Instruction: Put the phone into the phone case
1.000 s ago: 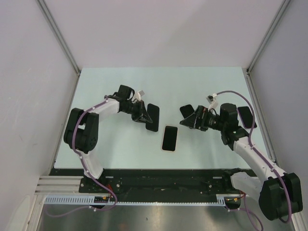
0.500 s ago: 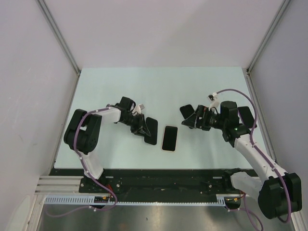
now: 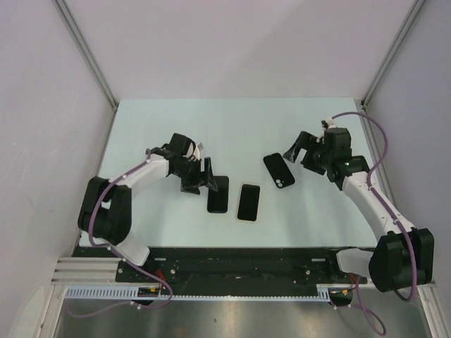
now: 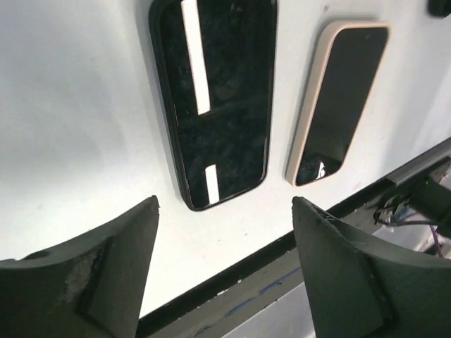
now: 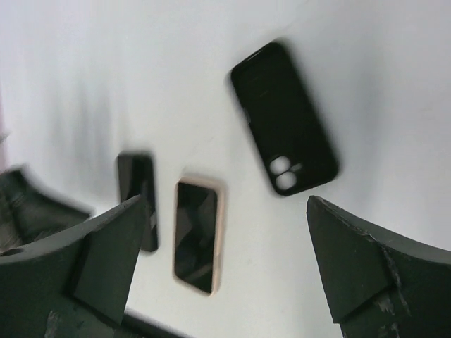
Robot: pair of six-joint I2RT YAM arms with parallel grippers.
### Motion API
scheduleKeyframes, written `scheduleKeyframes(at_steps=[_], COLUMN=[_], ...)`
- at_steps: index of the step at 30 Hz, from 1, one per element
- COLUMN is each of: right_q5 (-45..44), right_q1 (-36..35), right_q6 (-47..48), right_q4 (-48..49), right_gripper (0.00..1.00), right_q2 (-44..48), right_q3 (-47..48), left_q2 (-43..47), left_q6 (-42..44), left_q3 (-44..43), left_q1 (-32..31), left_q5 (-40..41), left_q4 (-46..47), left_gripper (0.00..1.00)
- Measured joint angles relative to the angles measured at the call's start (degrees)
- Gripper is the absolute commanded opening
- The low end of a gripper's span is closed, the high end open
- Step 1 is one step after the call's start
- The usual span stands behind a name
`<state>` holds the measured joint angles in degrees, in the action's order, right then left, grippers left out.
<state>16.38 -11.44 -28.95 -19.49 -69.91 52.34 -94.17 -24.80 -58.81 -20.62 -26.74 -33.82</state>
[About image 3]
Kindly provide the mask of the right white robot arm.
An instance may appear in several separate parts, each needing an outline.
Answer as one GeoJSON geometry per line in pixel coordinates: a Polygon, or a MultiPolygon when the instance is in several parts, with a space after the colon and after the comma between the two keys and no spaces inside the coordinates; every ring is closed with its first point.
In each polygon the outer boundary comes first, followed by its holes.
{"type": "Polygon", "coordinates": [[[336,253],[340,271],[370,279],[380,292],[428,284],[433,277],[434,237],[416,228],[370,178],[364,156],[355,156],[348,129],[333,127],[321,137],[300,132],[283,154],[293,163],[301,150],[301,165],[326,175],[358,208],[371,228],[377,245],[372,251],[351,248],[336,253]]]}

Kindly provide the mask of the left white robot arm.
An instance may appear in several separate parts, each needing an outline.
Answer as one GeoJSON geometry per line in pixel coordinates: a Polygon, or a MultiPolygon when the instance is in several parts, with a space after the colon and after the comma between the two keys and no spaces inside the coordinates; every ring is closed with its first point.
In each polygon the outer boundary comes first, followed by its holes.
{"type": "Polygon", "coordinates": [[[216,191],[212,161],[201,157],[202,145],[174,133],[170,142],[145,151],[144,160],[116,179],[95,176],[87,183],[78,216],[78,228],[93,247],[106,247],[124,261],[142,267],[151,251],[132,232],[132,200],[152,183],[175,175],[180,190],[200,194],[216,191]]]}

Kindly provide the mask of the large black phone case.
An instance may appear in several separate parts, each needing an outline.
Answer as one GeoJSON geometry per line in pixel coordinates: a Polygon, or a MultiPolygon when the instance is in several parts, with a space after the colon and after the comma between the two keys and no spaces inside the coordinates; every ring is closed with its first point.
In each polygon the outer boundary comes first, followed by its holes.
{"type": "Polygon", "coordinates": [[[264,156],[263,162],[277,188],[283,189],[295,183],[293,174],[279,153],[264,156]]]}

